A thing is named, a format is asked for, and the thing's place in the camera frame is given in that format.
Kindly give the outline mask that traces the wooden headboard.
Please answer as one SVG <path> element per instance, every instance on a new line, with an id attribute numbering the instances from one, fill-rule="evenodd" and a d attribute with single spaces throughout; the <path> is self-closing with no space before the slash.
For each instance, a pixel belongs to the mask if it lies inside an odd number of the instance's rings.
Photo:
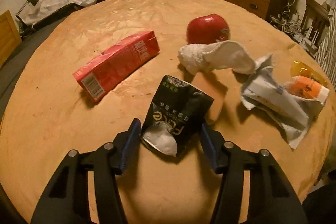
<path id="1" fill-rule="evenodd" d="M 0 67 L 2 67 L 22 39 L 9 10 L 1 15 L 0 24 Z"/>

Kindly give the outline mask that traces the white paper wrapper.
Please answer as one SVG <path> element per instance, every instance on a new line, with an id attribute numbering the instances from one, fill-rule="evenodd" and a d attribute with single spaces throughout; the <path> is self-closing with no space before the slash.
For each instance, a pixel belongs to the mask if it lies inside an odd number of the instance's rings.
<path id="1" fill-rule="evenodd" d="M 257 59 L 255 72 L 241 88 L 241 101 L 248 110 L 264 110 L 284 130 L 289 146 L 296 149 L 325 102 L 290 94 L 274 80 L 272 72 L 272 55 Z"/>

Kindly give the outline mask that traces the red carton box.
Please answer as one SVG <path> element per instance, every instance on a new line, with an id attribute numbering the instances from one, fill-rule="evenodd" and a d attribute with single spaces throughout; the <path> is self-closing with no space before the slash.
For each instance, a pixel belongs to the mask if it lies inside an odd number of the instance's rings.
<path id="1" fill-rule="evenodd" d="M 154 31 L 128 36 L 79 68 L 73 77 L 93 102 L 160 52 Z"/>

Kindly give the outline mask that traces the orange plastic bottle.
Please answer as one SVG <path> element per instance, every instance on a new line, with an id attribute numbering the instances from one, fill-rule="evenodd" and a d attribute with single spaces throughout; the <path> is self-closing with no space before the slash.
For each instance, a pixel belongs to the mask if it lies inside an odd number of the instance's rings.
<path id="1" fill-rule="evenodd" d="M 284 84 L 288 93 L 322 104 L 326 103 L 330 93 L 327 80 L 314 69 L 301 61 L 293 61 L 290 75 L 291 80 Z"/>

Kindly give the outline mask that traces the striped grey white sheet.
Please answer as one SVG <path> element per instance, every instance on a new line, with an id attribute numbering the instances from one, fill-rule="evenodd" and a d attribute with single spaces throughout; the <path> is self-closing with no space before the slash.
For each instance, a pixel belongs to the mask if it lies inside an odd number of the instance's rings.
<path id="1" fill-rule="evenodd" d="M 330 9 L 328 18 L 329 30 L 318 48 L 315 61 L 335 86 L 335 7 Z"/>

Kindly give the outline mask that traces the red apple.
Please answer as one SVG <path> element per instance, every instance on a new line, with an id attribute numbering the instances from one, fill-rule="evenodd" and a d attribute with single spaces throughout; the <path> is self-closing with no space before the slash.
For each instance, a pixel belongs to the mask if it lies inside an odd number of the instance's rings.
<path id="1" fill-rule="evenodd" d="M 191 20 L 186 30 L 188 44 L 212 44 L 230 39 L 228 23 L 218 14 Z"/>

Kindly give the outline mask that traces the black tissue packet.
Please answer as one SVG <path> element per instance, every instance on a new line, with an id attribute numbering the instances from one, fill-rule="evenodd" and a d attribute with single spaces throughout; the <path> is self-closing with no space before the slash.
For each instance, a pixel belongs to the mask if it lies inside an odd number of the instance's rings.
<path id="1" fill-rule="evenodd" d="M 165 156 L 179 156 L 213 102 L 211 96 L 192 84 L 165 75 L 142 126 L 143 144 Z"/>

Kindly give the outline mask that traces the white tissue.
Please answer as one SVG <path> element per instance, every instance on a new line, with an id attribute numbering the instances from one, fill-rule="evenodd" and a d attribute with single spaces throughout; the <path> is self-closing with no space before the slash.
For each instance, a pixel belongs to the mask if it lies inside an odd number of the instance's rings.
<path id="1" fill-rule="evenodd" d="M 183 46 L 178 52 L 178 59 L 192 75 L 221 69 L 232 69 L 236 73 L 250 75 L 256 68 L 255 61 L 246 49 L 232 40 Z"/>

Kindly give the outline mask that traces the dark wooden side table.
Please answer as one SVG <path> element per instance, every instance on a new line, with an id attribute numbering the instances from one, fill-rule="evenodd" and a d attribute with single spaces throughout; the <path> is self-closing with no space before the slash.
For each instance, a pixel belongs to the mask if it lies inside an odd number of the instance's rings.
<path id="1" fill-rule="evenodd" d="M 328 4 L 320 5 L 315 0 L 306 0 L 306 9 L 301 22 L 301 30 L 312 45 L 319 47 L 330 26 Z"/>

